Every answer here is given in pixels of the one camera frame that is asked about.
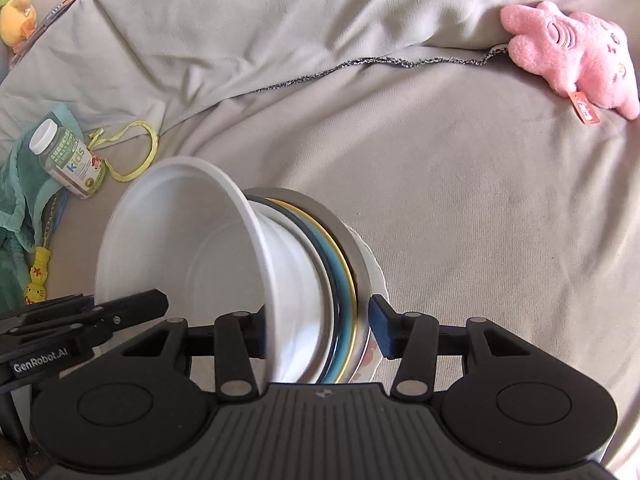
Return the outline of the floral white plate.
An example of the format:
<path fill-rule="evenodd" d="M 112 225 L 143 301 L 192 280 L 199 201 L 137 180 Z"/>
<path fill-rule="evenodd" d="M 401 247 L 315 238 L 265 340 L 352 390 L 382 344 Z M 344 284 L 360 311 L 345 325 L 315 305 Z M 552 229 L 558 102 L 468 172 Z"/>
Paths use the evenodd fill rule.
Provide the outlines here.
<path fill-rule="evenodd" d="M 386 358 L 384 351 L 388 343 L 385 333 L 385 316 L 376 300 L 388 301 L 386 279 L 381 266 L 378 264 L 372 249 L 362 237 L 352 230 L 352 237 L 358 245 L 364 263 L 366 264 L 370 281 L 370 292 L 367 293 L 367 347 L 363 350 L 351 382 L 376 382 L 375 374 L 378 367 Z"/>

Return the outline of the large white ceramic bowl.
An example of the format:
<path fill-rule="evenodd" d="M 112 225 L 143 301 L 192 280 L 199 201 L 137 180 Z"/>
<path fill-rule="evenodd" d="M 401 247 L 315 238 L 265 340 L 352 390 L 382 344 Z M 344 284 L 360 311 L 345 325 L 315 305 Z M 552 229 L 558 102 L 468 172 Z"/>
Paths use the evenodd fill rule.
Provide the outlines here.
<path fill-rule="evenodd" d="M 319 251 L 292 219 L 265 200 L 250 206 L 269 264 L 265 304 L 267 382 L 314 384 L 334 349 L 333 289 Z"/>

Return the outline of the white paper cup bowl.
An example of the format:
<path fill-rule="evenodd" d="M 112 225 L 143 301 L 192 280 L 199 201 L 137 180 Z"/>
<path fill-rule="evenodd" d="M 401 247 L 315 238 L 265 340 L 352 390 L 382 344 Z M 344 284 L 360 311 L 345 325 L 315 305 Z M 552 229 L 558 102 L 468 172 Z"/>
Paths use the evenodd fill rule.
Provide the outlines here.
<path fill-rule="evenodd" d="M 179 156 L 135 180 L 107 223 L 94 296 L 107 302 L 156 288 L 168 316 L 192 326 L 265 307 L 269 264 L 248 200 L 219 168 Z"/>

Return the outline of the stainless steel bowl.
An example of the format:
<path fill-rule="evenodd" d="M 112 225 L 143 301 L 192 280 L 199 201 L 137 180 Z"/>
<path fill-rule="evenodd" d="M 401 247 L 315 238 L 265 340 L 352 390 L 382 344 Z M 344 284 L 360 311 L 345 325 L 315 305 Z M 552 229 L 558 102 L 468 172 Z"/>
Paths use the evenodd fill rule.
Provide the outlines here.
<path fill-rule="evenodd" d="M 336 307 L 332 350 L 322 368 L 322 382 L 350 382 L 367 347 L 369 274 L 352 230 L 326 206 L 288 188 L 249 188 L 245 195 L 293 222 L 317 247 L 328 265 Z"/>

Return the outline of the green towel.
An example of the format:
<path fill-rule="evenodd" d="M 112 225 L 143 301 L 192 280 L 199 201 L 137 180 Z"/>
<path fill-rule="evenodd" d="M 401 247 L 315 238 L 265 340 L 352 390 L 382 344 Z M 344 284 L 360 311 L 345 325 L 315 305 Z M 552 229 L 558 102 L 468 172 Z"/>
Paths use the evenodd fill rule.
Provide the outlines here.
<path fill-rule="evenodd" d="M 27 129 L 1 163 L 1 311 L 24 304 L 30 266 L 42 243 L 44 211 L 62 188 L 29 149 L 35 132 Z"/>

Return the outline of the vitamin gummy bottle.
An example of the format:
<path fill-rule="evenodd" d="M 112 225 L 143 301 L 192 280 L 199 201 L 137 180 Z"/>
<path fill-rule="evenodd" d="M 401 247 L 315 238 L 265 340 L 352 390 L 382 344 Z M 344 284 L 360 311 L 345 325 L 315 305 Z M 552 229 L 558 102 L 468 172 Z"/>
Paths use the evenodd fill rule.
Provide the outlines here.
<path fill-rule="evenodd" d="M 36 128 L 28 147 L 49 176 L 80 198 L 93 196 L 103 182 L 102 160 L 84 140 L 51 118 Z"/>

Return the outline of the beige sofa cover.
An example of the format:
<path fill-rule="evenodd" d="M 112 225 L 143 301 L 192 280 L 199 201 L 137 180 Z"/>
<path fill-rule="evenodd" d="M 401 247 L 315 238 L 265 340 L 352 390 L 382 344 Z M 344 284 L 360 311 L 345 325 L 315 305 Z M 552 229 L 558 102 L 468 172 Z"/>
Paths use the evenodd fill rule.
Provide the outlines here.
<path fill-rule="evenodd" d="M 77 0 L 1 73 L 1 148 L 56 104 L 157 128 L 241 188 L 294 188 L 372 248 L 390 301 L 483 315 L 591 376 L 639 474 L 639 125 L 583 124 L 490 49 L 542 0 Z M 615 22 L 639 0 L 548 0 Z"/>

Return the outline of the yellow duck plush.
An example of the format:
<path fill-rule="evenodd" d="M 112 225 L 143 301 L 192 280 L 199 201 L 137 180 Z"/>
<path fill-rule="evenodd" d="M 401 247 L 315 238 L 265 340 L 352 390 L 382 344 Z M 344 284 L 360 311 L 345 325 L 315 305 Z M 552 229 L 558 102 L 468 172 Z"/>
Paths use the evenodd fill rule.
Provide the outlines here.
<path fill-rule="evenodd" d="M 16 52 L 37 28 L 38 15 L 32 0 L 1 0 L 2 42 Z"/>

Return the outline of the pink plush toy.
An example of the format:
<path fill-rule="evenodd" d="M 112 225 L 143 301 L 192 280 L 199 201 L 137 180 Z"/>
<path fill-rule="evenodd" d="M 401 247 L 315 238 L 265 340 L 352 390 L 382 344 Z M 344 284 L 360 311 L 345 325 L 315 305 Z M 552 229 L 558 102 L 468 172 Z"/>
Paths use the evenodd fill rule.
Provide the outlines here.
<path fill-rule="evenodd" d="M 638 118 L 636 71 L 620 26 L 586 12 L 565 14 L 550 1 L 504 6 L 500 22 L 512 35 L 511 60 L 544 78 L 558 96 L 580 92 L 597 107 Z"/>

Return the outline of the yellow charm keychain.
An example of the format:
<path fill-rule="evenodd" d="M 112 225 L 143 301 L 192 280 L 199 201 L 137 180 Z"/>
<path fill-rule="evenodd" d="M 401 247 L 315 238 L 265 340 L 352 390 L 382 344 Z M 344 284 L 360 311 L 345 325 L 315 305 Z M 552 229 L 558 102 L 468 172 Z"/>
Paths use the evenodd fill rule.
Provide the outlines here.
<path fill-rule="evenodd" d="M 25 287 L 25 304 L 39 304 L 47 299 L 46 283 L 49 276 L 51 252 L 48 248 L 38 246 L 34 261 L 29 269 L 29 283 Z"/>

